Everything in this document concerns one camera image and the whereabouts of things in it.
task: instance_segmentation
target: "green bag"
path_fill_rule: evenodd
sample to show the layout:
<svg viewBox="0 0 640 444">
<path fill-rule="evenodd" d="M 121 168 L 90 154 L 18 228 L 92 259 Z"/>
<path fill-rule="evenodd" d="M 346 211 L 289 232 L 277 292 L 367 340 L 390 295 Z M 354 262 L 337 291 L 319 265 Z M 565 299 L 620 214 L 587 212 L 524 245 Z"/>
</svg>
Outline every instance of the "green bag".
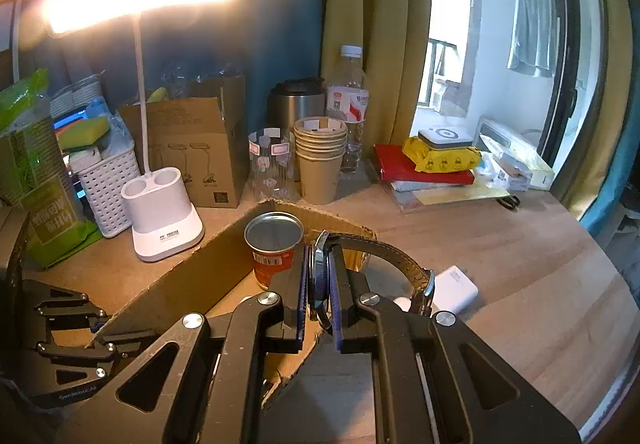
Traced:
<svg viewBox="0 0 640 444">
<path fill-rule="evenodd" d="M 10 116 L 2 110 L 3 94 L 20 94 L 22 101 L 13 108 L 22 112 L 10 120 L 14 123 L 18 119 L 21 126 L 0 132 L 0 196 L 31 213 L 27 252 L 43 268 L 101 238 L 97 225 L 84 218 L 66 172 L 49 114 L 49 100 L 37 95 L 46 87 L 47 73 L 40 69 L 0 93 L 2 120 Z"/>
</svg>

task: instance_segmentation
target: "stack of paper cups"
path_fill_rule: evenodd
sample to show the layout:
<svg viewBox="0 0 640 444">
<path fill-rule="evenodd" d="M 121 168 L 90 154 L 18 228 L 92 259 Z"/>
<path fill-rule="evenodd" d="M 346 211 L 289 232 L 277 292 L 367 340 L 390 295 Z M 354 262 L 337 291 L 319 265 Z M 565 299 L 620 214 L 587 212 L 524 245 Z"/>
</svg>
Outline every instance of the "stack of paper cups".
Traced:
<svg viewBox="0 0 640 444">
<path fill-rule="evenodd" d="M 338 186 L 347 125 L 331 117 L 306 117 L 296 121 L 294 135 L 303 199 L 329 204 Z"/>
</svg>

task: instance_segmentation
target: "red book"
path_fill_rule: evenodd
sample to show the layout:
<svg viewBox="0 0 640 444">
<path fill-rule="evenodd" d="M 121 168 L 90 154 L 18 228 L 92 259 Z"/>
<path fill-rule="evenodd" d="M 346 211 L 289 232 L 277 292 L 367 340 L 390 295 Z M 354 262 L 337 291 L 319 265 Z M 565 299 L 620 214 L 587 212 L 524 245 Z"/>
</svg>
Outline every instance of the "red book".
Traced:
<svg viewBox="0 0 640 444">
<path fill-rule="evenodd" d="M 373 145 L 382 180 L 409 180 L 412 182 L 443 182 L 447 184 L 473 184 L 471 170 L 451 173 L 423 173 L 415 171 L 414 162 L 402 153 L 398 145 Z"/>
</svg>

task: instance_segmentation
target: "cardboard box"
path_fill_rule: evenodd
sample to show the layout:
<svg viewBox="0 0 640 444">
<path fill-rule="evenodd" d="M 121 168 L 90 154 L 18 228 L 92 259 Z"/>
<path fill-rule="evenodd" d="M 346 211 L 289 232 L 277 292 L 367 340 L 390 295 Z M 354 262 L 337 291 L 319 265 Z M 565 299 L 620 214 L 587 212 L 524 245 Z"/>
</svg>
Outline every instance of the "cardboard box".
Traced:
<svg viewBox="0 0 640 444">
<path fill-rule="evenodd" d="M 246 296 L 261 293 L 252 273 L 254 258 L 244 241 L 244 227 L 267 211 L 285 211 L 299 218 L 305 227 L 306 243 L 324 229 L 375 238 L 373 231 L 366 227 L 312 208 L 278 201 L 262 202 L 138 294 L 115 313 L 98 334 L 106 336 L 148 329 L 163 333 L 184 314 L 222 315 L 232 312 Z M 359 251 L 345 251 L 344 256 L 350 269 L 360 271 L 366 265 L 367 255 Z M 319 324 L 307 317 L 302 351 L 267 356 L 264 377 L 271 386 L 263 398 L 263 405 L 273 401 L 289 383 L 321 335 Z"/>
<path fill-rule="evenodd" d="M 235 208 L 249 175 L 244 78 L 192 82 L 188 92 L 192 98 L 147 104 L 149 167 L 178 168 L 195 206 Z M 142 169 L 140 106 L 118 111 Z"/>
</svg>

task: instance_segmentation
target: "blue gripper pad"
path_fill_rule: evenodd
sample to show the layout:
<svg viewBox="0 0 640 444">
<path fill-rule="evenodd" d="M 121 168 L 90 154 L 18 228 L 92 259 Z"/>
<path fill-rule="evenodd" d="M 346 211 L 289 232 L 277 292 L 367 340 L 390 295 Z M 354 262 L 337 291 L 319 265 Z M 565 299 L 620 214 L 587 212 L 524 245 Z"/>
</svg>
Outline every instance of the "blue gripper pad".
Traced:
<svg viewBox="0 0 640 444">
<path fill-rule="evenodd" d="M 300 278 L 300 290 L 298 291 L 298 331 L 296 332 L 296 343 L 302 348 L 302 341 L 305 338 L 306 320 L 306 258 L 302 265 L 302 277 Z"/>
<path fill-rule="evenodd" d="M 335 272 L 333 255 L 328 259 L 328 268 L 325 272 L 329 278 L 329 302 L 331 304 L 331 326 L 334 332 L 334 347 L 338 352 L 342 351 L 342 312 L 340 311 L 340 300 L 338 298 L 338 276 Z"/>
</svg>

